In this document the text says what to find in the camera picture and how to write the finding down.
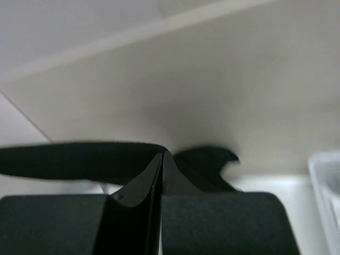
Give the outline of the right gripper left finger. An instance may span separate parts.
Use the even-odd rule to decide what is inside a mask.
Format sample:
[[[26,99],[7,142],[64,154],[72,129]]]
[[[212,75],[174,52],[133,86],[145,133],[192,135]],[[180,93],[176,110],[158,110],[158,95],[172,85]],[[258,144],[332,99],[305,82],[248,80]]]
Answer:
[[[108,195],[94,254],[158,254],[162,154],[117,192]]]

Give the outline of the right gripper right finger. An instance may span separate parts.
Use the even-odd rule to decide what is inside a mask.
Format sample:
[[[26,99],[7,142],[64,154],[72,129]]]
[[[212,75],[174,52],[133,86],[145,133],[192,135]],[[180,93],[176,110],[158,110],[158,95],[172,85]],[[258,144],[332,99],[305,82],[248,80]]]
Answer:
[[[163,194],[178,196],[202,194],[202,192],[179,171],[169,151],[163,155]]]

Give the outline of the black tank top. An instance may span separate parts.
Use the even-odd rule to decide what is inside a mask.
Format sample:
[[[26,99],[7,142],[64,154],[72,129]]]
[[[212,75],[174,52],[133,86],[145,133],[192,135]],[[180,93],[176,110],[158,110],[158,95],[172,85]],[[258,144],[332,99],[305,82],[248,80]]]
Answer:
[[[152,143],[74,142],[1,149],[1,174],[46,180],[91,180],[124,186],[158,153]],[[172,154],[180,172],[202,191],[235,191],[221,177],[228,163],[239,163],[226,147],[203,145]]]

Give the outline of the white plastic laundry basket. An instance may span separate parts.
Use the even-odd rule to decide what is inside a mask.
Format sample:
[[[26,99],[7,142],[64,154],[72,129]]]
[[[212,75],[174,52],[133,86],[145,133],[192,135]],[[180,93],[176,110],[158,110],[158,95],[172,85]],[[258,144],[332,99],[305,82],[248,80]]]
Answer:
[[[339,151],[319,152],[308,169],[330,254],[339,254]]]

